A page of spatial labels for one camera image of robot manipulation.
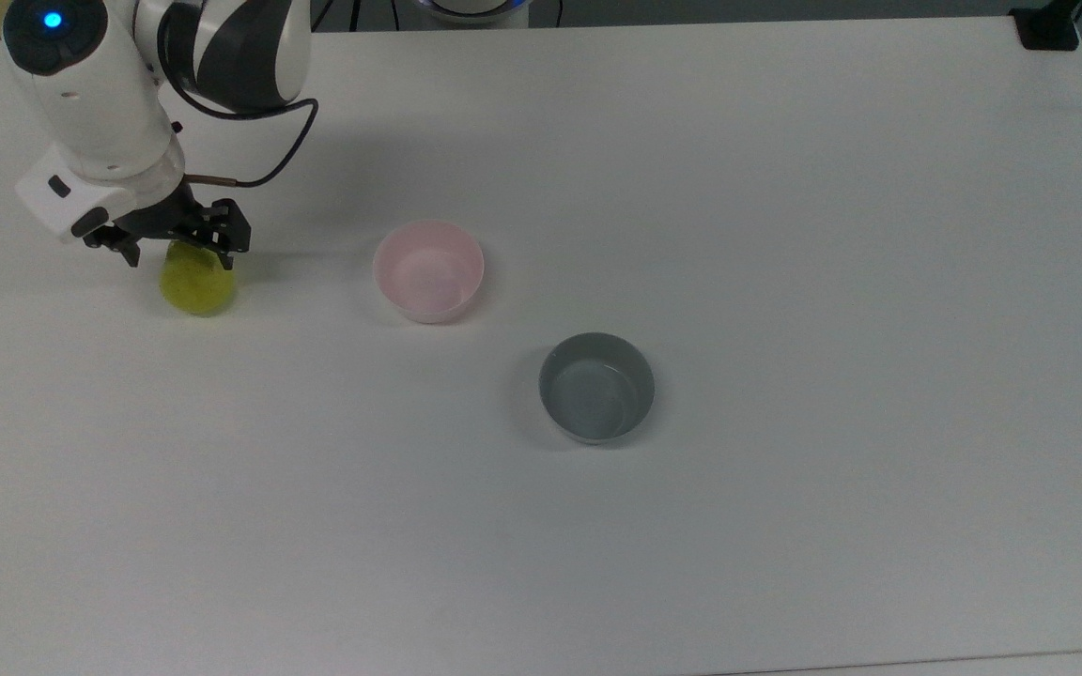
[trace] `black cable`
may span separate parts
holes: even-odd
[[[348,32],[357,32],[357,16],[361,13],[361,0],[353,0],[353,12],[348,13]]]
[[[327,3],[324,3],[324,9],[319,10],[319,16],[315,17],[315,21],[312,22],[312,32],[315,32],[317,30],[317,28],[319,27],[319,23],[324,22],[324,16],[325,14],[328,13],[328,10],[330,9],[331,9],[331,0],[328,0]]]
[[[298,137],[295,138],[295,143],[292,143],[291,149],[287,150],[287,155],[283,155],[281,161],[278,162],[278,165],[276,165],[274,170],[266,175],[261,176],[261,178],[256,181],[238,181],[217,175],[188,174],[188,176],[186,176],[186,180],[188,180],[189,183],[210,183],[214,185],[228,185],[228,187],[236,188],[258,188],[259,185],[265,185],[273,181],[276,175],[282,172],[283,168],[287,168],[289,162],[291,162],[291,159],[295,157],[295,154],[300,150],[300,146],[303,145],[304,138],[308,136],[308,132],[312,130],[312,123],[314,123],[315,117],[319,111],[319,102],[315,98],[301,98],[300,102],[278,108],[278,110],[262,110],[256,112],[224,112],[207,107],[204,104],[198,103],[188,93],[186,93],[186,90],[182,87],[182,83],[177,81],[177,78],[174,77],[172,72],[169,72],[171,71],[171,68],[169,68],[169,58],[167,57],[168,27],[169,14],[162,17],[161,25],[158,25],[158,61],[161,64],[161,72],[167,74],[169,85],[173,87],[173,90],[176,91],[177,95],[182,96],[183,102],[188,103],[189,107],[195,108],[195,110],[201,111],[204,116],[213,117],[214,119],[249,121],[276,118],[288,115],[288,112],[300,110],[300,108],[308,106],[312,107],[308,119],[304,121],[303,129],[300,130],[300,134],[298,134]]]

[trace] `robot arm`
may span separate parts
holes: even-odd
[[[232,200],[195,201],[156,90],[173,80],[237,119],[288,110],[306,76],[308,13],[308,0],[14,0],[3,19],[12,72],[54,140],[18,196],[61,238],[129,265],[140,239],[157,238],[232,268],[249,225]]]

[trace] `white table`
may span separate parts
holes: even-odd
[[[210,320],[159,247],[14,200],[47,138],[2,58],[0,673],[1082,651],[1082,51],[1001,17],[319,36]],[[169,108],[198,173],[298,125]],[[417,217],[485,246],[459,324],[370,281]],[[537,401],[589,330],[659,380],[618,448]]]

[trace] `bowl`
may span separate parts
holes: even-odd
[[[443,220],[396,227],[373,254],[373,281],[409,320],[451,321],[481,284],[478,240]]]
[[[649,362],[609,333],[581,333],[558,343],[541,366],[540,387],[550,419],[583,445],[625,436],[654,403]]]

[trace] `pink bowl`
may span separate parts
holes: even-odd
[[[409,320],[448,321],[481,283],[484,261],[469,231],[441,220],[396,227],[373,254],[373,281]]]

